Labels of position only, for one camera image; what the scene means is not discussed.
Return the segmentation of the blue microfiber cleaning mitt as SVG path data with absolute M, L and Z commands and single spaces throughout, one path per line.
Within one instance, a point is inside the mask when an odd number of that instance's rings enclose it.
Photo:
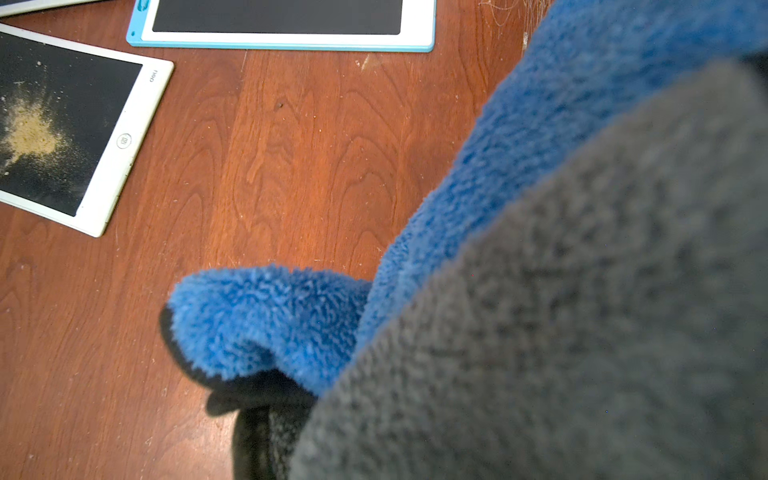
M 558 1 L 373 281 L 184 278 L 237 479 L 763 479 L 767 5 Z

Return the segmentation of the blue-edged drawing tablet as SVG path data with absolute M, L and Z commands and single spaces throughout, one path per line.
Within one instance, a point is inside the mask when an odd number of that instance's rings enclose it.
M 138 1 L 134 47 L 430 52 L 435 0 Z

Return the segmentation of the white drawing tablet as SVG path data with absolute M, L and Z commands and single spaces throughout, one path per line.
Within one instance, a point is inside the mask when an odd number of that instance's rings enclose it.
M 2 203 L 100 237 L 173 70 L 2 25 Z
M 1 0 L 0 16 L 4 18 L 97 1 L 98 0 Z

